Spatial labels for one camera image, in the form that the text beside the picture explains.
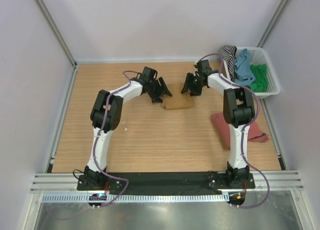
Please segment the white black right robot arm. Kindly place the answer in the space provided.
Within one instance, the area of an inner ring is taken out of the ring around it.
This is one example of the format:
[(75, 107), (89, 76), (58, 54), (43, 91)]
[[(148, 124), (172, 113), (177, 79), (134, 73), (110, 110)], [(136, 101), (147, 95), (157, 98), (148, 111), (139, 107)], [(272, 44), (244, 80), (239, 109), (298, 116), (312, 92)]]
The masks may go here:
[(199, 60), (194, 67), (196, 71), (186, 75), (181, 93), (200, 96), (207, 87), (223, 96), (222, 113), (230, 132), (225, 182), (231, 188), (241, 188), (250, 176), (247, 147), (250, 125), (256, 116), (254, 96), (248, 87), (231, 82), (220, 70), (212, 70), (208, 60)]

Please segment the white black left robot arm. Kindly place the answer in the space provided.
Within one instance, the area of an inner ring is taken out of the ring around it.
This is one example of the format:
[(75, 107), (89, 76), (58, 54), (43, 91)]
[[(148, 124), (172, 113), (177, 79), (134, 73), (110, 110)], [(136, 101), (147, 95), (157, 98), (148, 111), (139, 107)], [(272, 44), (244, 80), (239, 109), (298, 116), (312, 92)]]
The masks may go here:
[(128, 83), (111, 90), (100, 90), (90, 113), (93, 126), (93, 143), (89, 161), (83, 174), (78, 178), (78, 190), (101, 190), (109, 180), (124, 181), (126, 178), (106, 173), (107, 154), (111, 137), (120, 124), (122, 108), (128, 101), (148, 94), (152, 103), (161, 103), (162, 96), (172, 96), (162, 77), (150, 67), (144, 67), (133, 78), (127, 77)]

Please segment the red graphic tank top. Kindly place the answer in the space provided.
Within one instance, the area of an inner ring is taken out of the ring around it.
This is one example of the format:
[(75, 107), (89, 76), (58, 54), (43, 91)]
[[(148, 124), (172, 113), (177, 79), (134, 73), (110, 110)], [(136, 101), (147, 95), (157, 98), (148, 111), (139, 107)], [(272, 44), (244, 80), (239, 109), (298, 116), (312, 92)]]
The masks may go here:
[[(221, 138), (223, 145), (228, 149), (231, 148), (231, 135), (228, 124), (225, 122), (223, 113), (214, 113), (210, 116), (210, 120), (213, 127), (217, 130), (219, 137)], [(256, 122), (250, 125), (248, 131), (247, 140), (249, 142), (265, 143), (269, 140), (269, 137), (264, 133)]]

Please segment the tan brown garment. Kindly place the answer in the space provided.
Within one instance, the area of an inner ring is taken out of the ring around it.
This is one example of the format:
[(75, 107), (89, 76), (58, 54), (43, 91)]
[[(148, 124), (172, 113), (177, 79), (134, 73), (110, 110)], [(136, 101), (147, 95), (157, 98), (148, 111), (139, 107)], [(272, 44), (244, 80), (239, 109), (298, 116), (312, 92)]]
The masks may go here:
[(164, 95), (160, 107), (165, 110), (181, 110), (194, 106), (194, 101), (189, 92), (181, 93), (183, 83), (170, 83), (167, 87), (172, 96)]

